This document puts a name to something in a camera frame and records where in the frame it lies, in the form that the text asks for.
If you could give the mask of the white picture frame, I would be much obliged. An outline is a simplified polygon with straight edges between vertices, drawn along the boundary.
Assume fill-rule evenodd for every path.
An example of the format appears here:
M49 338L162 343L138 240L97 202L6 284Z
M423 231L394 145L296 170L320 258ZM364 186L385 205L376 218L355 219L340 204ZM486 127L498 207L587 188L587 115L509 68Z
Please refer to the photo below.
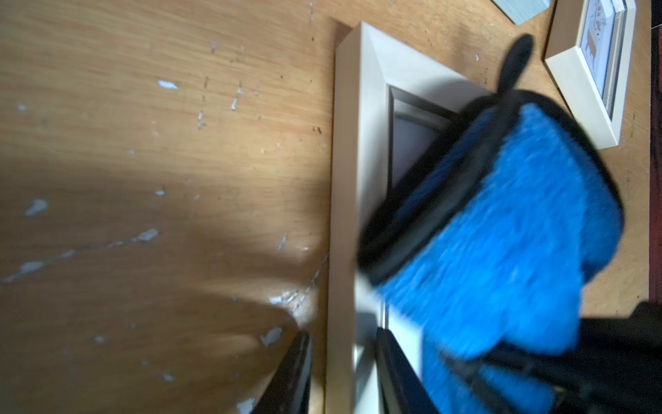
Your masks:
M336 50L325 410L379 413L374 338L391 331L416 373L422 331L356 268L360 231L451 117L486 89L362 22Z

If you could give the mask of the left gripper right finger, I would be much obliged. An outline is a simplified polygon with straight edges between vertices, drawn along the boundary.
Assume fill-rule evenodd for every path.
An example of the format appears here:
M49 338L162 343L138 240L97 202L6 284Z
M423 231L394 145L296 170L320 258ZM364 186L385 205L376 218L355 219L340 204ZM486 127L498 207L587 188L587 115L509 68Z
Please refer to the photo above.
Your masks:
M398 341L388 329L377 329L376 363L382 413L439 414Z

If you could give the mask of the white picture frame deer print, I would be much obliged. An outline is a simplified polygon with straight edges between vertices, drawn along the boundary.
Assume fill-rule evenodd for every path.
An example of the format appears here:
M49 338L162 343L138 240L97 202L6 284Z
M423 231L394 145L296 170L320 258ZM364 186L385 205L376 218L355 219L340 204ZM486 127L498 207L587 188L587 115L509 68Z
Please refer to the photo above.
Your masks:
M636 14L632 0L555 5L544 62L598 149L620 143Z

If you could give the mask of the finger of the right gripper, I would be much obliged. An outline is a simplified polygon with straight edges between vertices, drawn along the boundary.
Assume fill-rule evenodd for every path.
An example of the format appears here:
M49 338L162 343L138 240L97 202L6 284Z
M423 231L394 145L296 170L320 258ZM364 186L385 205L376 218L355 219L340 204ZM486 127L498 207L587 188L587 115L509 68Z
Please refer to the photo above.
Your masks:
M481 370L496 367L551 387L554 413L661 411L661 306L641 302L628 318L585 318L576 347L534 355L499 345L474 360L441 354L446 367L489 413L517 413L524 398L507 398Z

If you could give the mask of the grey-green picture frame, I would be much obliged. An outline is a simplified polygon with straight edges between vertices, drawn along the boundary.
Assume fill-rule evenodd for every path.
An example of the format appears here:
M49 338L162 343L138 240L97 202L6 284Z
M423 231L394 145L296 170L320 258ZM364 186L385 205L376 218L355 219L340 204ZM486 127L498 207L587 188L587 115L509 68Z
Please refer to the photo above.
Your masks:
M492 0L515 25L536 17L550 6L549 0Z

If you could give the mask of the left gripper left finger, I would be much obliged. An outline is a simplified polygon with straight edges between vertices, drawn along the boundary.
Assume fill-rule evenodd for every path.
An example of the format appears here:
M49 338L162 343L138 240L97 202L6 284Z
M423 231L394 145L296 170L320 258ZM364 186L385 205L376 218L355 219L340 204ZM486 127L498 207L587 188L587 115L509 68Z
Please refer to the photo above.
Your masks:
M299 331L252 413L307 414L311 375L311 337Z

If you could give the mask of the blue microfiber cloth black trim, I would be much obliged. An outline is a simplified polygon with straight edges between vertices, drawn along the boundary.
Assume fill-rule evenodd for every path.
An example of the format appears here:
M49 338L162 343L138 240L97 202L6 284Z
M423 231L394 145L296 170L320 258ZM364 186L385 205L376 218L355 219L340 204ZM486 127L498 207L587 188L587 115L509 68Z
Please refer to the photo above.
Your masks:
M455 115L362 230L357 266L422 330L422 385L441 413L490 408L451 369L499 344L560 355L583 287L609 265L622 200L583 128L519 90L534 49L506 53L496 93Z

